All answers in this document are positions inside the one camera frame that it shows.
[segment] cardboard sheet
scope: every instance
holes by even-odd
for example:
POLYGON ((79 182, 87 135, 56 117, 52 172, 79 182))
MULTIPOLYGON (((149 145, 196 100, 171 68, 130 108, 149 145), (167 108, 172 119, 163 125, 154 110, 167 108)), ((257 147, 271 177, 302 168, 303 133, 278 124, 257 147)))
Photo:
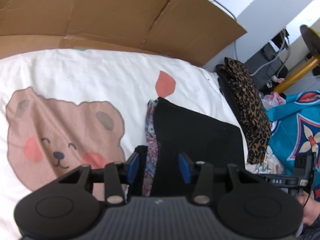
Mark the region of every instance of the cardboard sheet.
POLYGON ((0 23, 0 46, 9 44, 0 57, 74 48, 77 40, 82 48, 120 46, 198 66, 245 34, 207 0, 0 0, 0 23), (20 35, 33 44, 17 44, 20 35))

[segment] white bedsheet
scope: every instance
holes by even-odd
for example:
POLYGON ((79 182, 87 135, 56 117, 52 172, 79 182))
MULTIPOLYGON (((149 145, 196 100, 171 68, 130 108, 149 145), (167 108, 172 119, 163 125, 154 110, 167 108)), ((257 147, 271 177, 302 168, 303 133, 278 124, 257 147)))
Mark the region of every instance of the white bedsheet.
MULTIPOLYGON (((102 50, 57 49, 31 52, 0 60, 0 236, 19 239, 13 219, 17 202, 30 191, 17 179, 7 159, 6 105, 13 92, 32 87, 45 98, 72 101, 109 101, 121 113, 126 158, 145 144, 147 103, 156 99, 160 71, 175 80, 170 102, 240 127, 219 91, 217 76, 182 60, 102 50)), ((243 136, 244 159, 247 146, 243 136)))

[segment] hand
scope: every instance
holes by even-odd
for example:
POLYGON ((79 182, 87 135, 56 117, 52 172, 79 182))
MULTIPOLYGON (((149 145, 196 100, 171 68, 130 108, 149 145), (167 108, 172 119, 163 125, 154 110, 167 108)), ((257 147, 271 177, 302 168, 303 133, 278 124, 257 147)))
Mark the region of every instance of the hand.
POLYGON ((320 202, 314 200, 313 192, 311 193, 309 199, 308 199, 308 196, 309 194, 304 191, 302 196, 296 197, 296 200, 298 200, 298 202, 302 206, 305 205, 303 209, 302 223, 307 224, 308 226, 311 226, 320 214, 320 202))

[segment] bear print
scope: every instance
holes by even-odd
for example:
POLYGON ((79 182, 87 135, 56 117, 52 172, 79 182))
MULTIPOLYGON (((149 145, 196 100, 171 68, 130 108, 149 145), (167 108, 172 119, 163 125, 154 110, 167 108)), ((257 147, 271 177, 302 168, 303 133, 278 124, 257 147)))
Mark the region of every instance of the bear print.
MULTIPOLYGON (((83 163, 97 169, 125 161, 120 146, 124 120, 107 101, 76 105, 44 98, 29 87, 13 93, 6 117, 8 161, 32 191, 83 163)), ((103 187, 95 185, 93 194, 101 200, 103 187)))

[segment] bear nose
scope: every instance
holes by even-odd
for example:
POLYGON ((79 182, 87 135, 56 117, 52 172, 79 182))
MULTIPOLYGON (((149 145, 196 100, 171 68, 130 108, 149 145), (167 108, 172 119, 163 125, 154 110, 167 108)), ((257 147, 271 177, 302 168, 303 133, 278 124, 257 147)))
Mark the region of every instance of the bear nose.
POLYGON ((62 160, 64 158, 64 154, 62 152, 54 152, 53 157, 57 160, 62 160))

